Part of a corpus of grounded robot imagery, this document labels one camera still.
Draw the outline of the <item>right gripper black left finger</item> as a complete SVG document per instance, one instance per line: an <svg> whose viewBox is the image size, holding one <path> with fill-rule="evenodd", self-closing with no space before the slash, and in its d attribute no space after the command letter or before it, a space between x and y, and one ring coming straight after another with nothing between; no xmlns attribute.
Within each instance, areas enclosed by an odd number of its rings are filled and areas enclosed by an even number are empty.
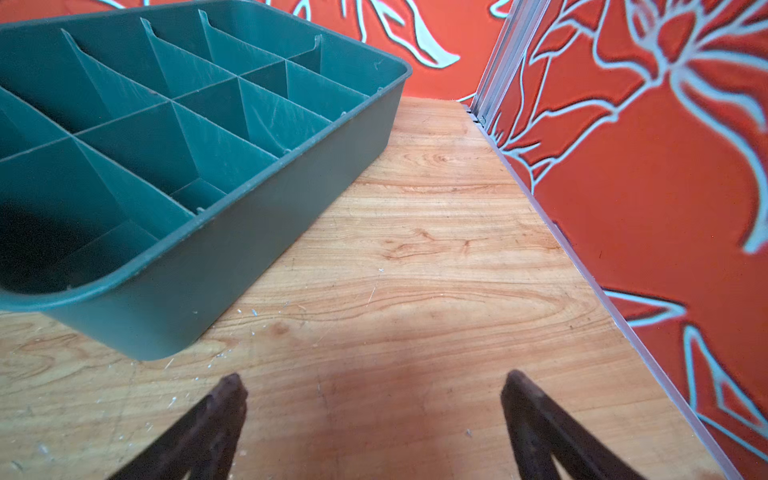
<svg viewBox="0 0 768 480"><path fill-rule="evenodd" d="M247 415L237 373L222 377L184 416L113 479L227 479Z"/></svg>

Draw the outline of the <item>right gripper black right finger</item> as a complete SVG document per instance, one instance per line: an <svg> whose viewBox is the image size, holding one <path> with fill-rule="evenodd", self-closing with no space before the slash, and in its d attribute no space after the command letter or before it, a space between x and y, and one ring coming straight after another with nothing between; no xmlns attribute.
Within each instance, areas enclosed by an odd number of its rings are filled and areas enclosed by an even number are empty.
<svg viewBox="0 0 768 480"><path fill-rule="evenodd" d="M640 479L524 372L512 370L500 396L511 447L523 479Z"/></svg>

